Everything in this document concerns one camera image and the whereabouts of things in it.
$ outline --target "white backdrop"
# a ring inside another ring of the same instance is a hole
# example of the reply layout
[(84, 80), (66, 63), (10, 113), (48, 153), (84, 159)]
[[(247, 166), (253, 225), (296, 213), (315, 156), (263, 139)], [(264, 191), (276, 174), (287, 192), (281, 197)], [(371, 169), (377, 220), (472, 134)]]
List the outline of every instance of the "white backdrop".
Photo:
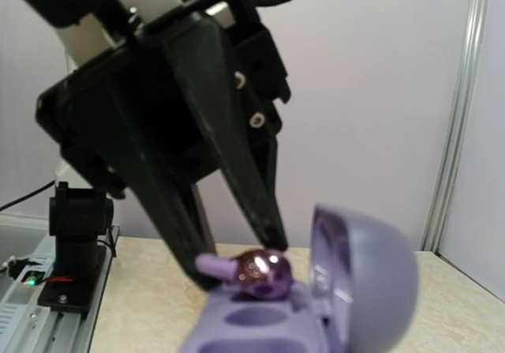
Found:
[(440, 252), (505, 301), (505, 0), (488, 0), (473, 105)]
[[(277, 184), (292, 245), (307, 245), (317, 201), (381, 217), (418, 245), (447, 133), (468, 1), (297, 0), (261, 11), (294, 94), (279, 107), (284, 129)], [(40, 32), (46, 32), (41, 22), (26, 24), (18, 16), (1, 22), (0, 83), (24, 93), (13, 103), (12, 95), (0, 92), (0, 135), (7, 138), (0, 145), (0, 200), (8, 201), (51, 177), (55, 149), (45, 137), (36, 135), (36, 159), (19, 146), (31, 140), (23, 137), (26, 130), (38, 131), (32, 124), (36, 93), (61, 75), (64, 62), (55, 39)], [(35, 32), (38, 44), (51, 41), (51, 49), (35, 47), (28, 37)], [(4, 49), (7, 40), (15, 54)], [(32, 62), (30, 49), (43, 64)], [(6, 135), (3, 121), (12, 114), (22, 120)], [(220, 175), (200, 187), (216, 239), (254, 242)], [(117, 204), (123, 232), (155, 235), (131, 198)], [(46, 201), (14, 212), (44, 215)]]

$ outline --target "silver screw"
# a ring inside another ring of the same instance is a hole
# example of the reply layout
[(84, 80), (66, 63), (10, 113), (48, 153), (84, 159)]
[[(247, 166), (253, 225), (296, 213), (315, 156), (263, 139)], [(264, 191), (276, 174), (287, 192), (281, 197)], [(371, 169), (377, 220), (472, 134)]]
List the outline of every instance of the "silver screw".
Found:
[(245, 79), (245, 75), (241, 73), (240, 71), (235, 72), (235, 80), (237, 81), (237, 88), (240, 90), (244, 88), (245, 82), (247, 81)]
[(249, 120), (249, 125), (252, 128), (258, 129), (264, 125), (265, 121), (266, 121), (265, 115), (263, 115), (260, 112), (256, 112)]

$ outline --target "wooden tabletop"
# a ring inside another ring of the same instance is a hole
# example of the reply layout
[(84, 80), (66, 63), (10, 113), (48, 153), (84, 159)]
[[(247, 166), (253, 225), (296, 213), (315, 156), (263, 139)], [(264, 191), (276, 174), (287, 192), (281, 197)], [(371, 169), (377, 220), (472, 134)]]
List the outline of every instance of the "wooden tabletop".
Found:
[[(223, 256), (251, 246), (218, 245)], [(309, 250), (287, 254), (297, 279), (306, 281)], [(417, 316), (394, 353), (504, 353), (505, 304), (432, 253), (419, 253), (421, 293)], [(176, 353), (205, 302), (162, 241), (118, 241), (95, 328), (91, 353)]]

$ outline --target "table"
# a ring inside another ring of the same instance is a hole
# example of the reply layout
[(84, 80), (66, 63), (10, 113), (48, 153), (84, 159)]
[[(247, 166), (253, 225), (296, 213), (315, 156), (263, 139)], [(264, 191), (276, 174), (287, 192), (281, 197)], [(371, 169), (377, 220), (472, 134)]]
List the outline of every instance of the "table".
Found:
[[(218, 245), (223, 256), (248, 248)], [(287, 255), (295, 277), (306, 281), (309, 250), (295, 248)], [(505, 352), (505, 304), (436, 255), (417, 257), (417, 316), (393, 353)], [(162, 241), (121, 237), (91, 353), (176, 353), (204, 302), (205, 293), (182, 274)]]

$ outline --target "purple earbud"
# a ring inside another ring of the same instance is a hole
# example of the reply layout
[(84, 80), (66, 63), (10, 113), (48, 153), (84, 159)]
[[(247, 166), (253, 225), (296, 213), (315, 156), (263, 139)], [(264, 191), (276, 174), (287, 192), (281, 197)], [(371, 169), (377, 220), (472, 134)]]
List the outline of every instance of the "purple earbud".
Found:
[(231, 259), (201, 254), (196, 259), (196, 268), (262, 300), (285, 298), (293, 283), (291, 265), (277, 250), (250, 250)]

